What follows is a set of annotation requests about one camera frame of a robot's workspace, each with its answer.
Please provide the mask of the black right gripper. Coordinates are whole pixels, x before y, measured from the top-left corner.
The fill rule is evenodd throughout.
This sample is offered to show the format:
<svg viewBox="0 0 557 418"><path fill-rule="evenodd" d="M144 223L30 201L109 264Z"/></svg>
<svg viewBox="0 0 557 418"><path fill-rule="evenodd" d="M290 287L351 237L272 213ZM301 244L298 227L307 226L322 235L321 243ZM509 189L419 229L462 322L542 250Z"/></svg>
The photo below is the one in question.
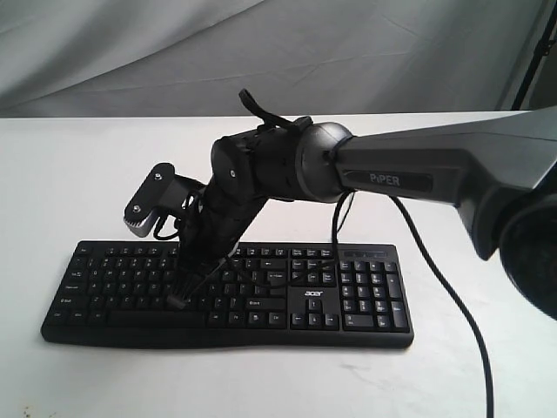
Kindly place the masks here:
<svg viewBox="0 0 557 418"><path fill-rule="evenodd" d="M218 269L264 205L264 197L250 195L239 201L216 183L209 183L180 220L178 271L191 278Z"/></svg>

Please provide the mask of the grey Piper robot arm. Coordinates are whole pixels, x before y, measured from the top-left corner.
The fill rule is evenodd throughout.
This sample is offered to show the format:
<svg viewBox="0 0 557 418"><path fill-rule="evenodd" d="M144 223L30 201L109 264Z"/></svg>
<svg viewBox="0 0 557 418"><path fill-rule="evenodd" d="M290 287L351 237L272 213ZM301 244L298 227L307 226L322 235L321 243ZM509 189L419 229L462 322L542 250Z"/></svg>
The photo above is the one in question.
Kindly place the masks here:
<svg viewBox="0 0 557 418"><path fill-rule="evenodd" d="M519 292L556 315L556 110L353 135L269 121L211 149L212 176L187 213L178 266L208 275L269 199L335 203L352 191L454 207L477 255L500 256Z"/></svg>

